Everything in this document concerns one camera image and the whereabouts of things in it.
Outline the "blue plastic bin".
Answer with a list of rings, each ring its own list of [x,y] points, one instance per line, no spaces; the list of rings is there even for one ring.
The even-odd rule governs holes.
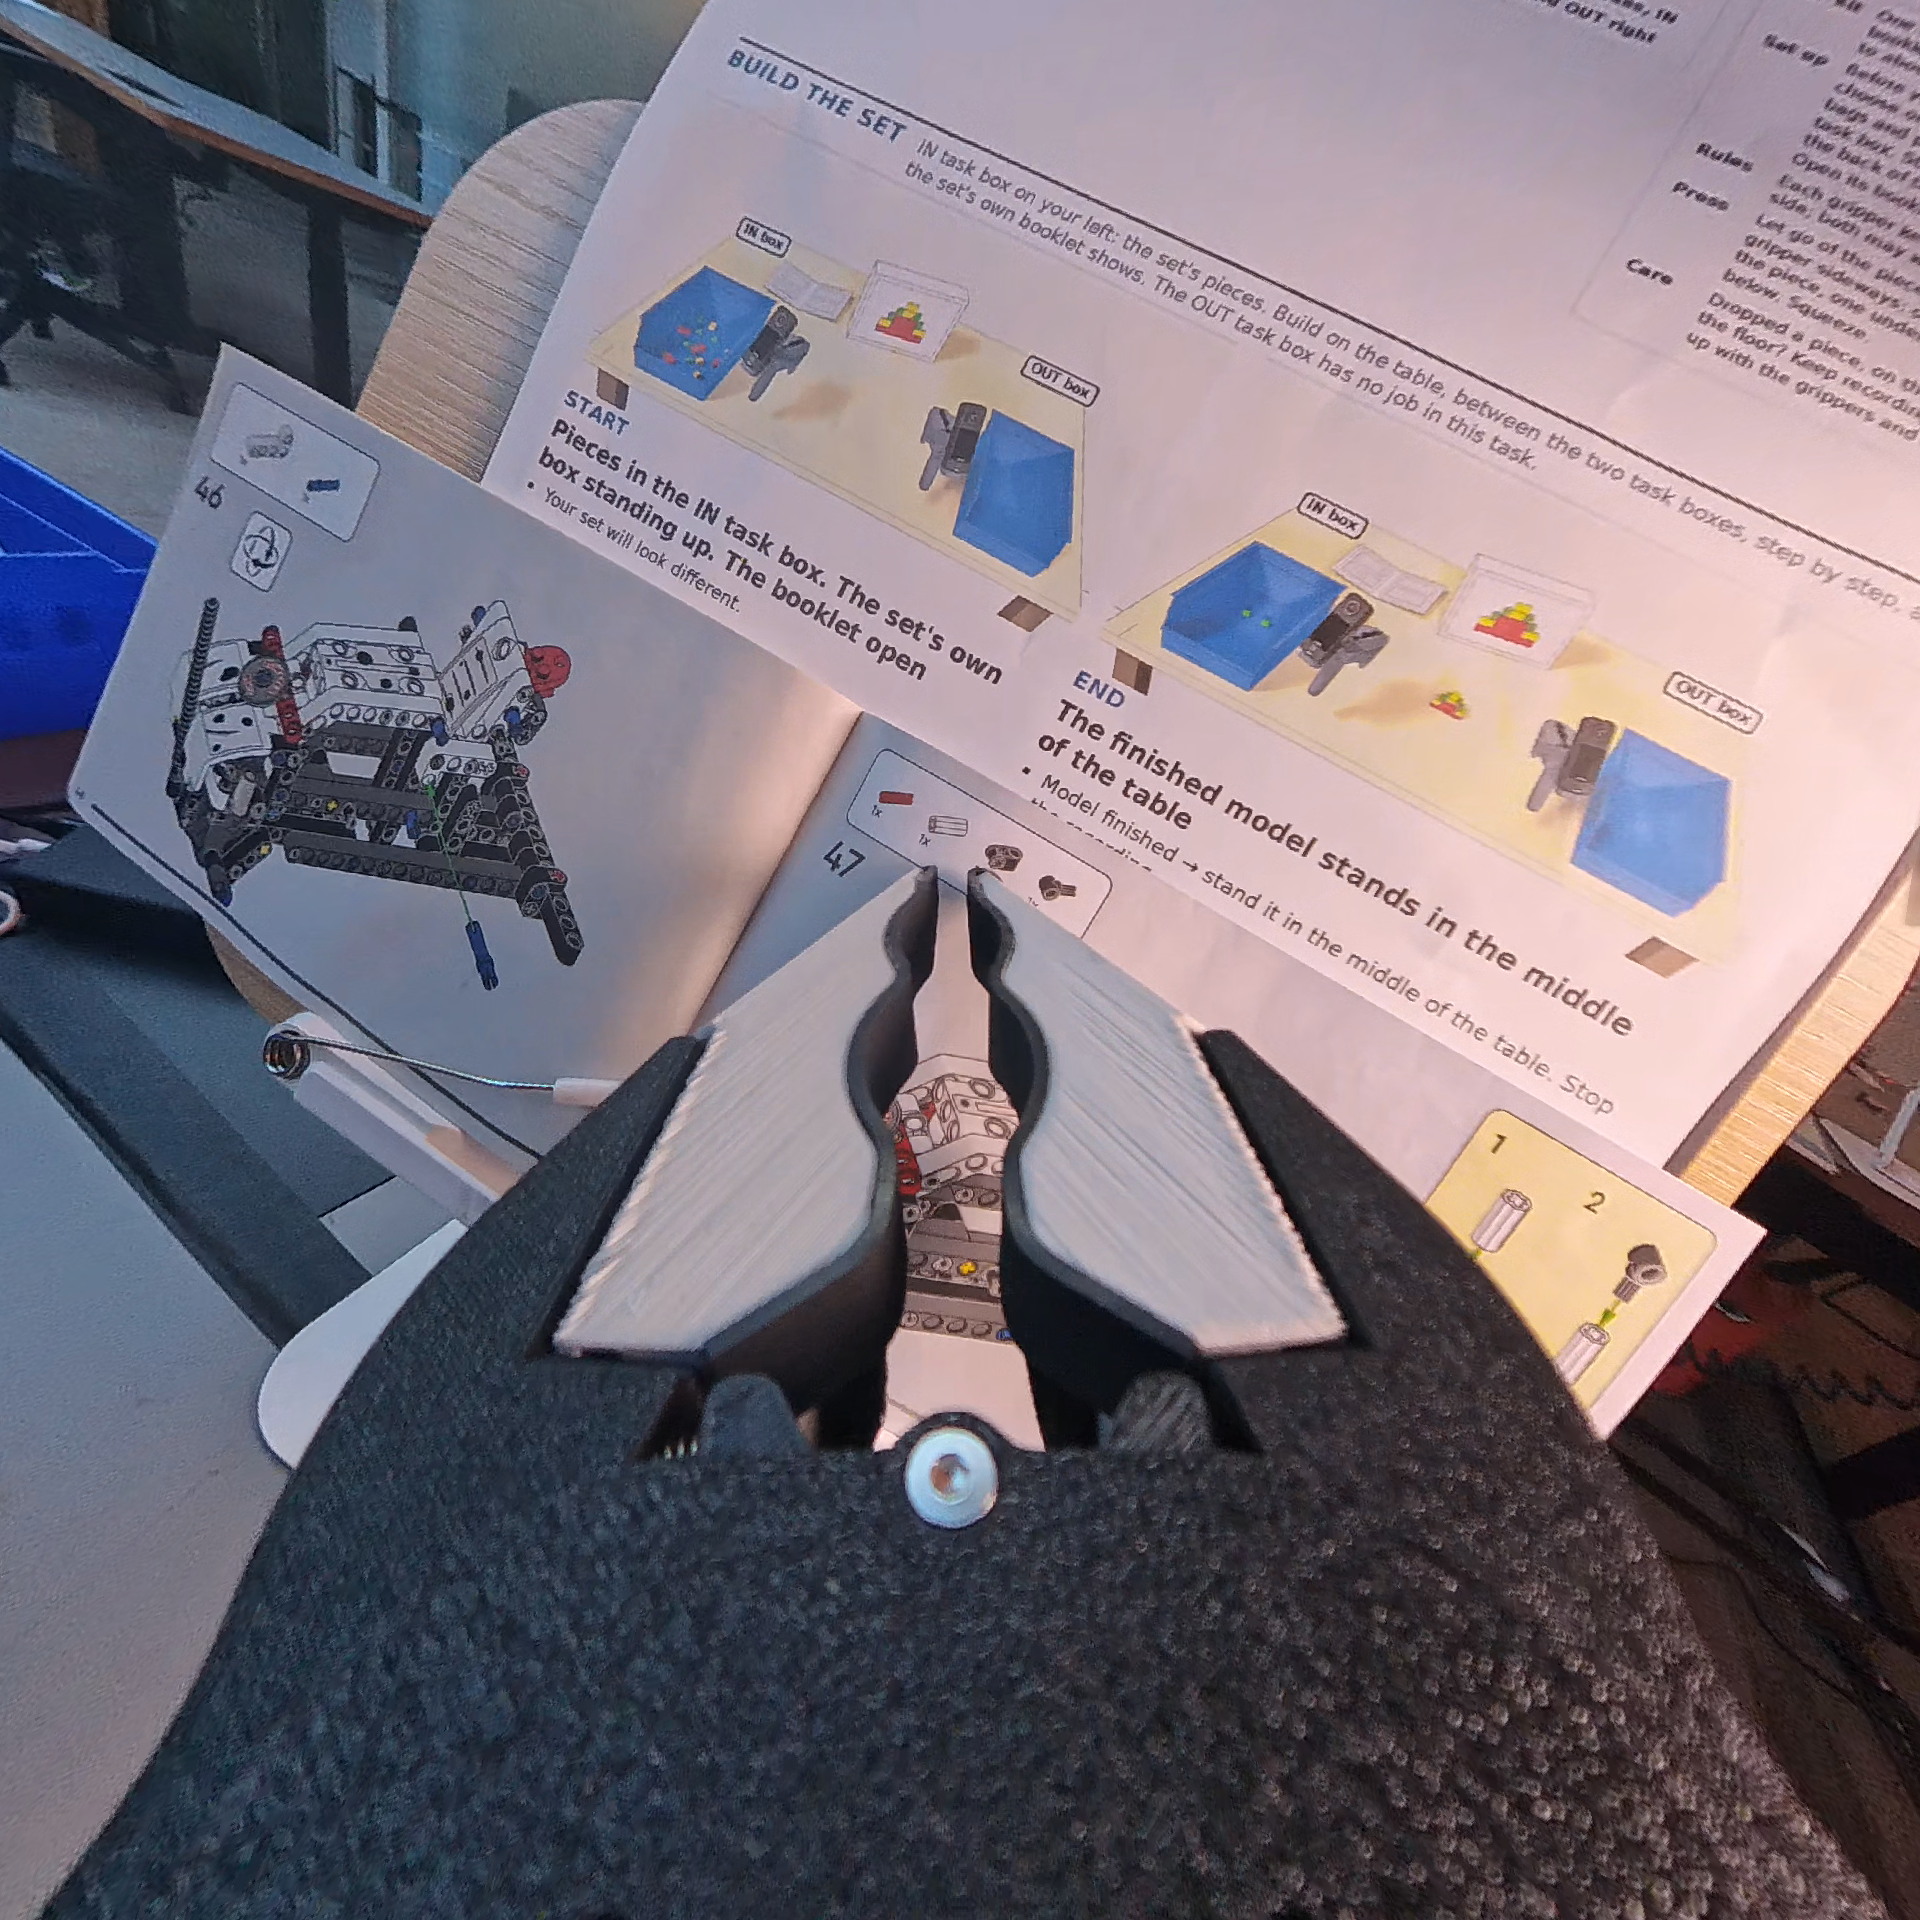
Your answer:
[[[84,730],[155,542],[3,453],[3,739]]]

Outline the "printed task sheet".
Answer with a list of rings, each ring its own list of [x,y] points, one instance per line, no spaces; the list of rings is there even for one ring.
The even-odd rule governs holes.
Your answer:
[[[488,480],[1634,1152],[1916,832],[1916,4],[712,4]]]

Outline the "open building instruction booklet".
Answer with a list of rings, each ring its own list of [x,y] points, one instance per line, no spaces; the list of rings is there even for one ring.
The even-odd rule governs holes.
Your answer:
[[[333,1040],[299,1091],[479,1218],[901,874],[1239,1032],[1412,1189],[1612,1432],[1757,1228],[1080,828],[226,352],[87,733],[87,826]]]

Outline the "black desk pad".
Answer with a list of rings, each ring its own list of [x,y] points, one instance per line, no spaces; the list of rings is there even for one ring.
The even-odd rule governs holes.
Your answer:
[[[83,826],[5,888],[5,1040],[244,1317],[284,1345],[363,1284],[323,1216],[386,1171],[265,1074],[202,921]]]

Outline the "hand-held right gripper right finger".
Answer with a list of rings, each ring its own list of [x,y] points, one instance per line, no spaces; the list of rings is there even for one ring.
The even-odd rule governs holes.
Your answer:
[[[1229,1432],[1224,1360],[1346,1336],[1193,1024],[977,870],[975,970],[1007,1152],[1002,1307],[1047,1442],[1093,1442],[1141,1376],[1193,1380]]]

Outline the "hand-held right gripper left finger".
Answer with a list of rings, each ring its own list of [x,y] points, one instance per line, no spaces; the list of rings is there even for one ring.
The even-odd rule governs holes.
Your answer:
[[[824,1442],[876,1437],[905,1297],[888,1110],[937,918],[913,870],[708,1022],[555,1353],[768,1376]]]

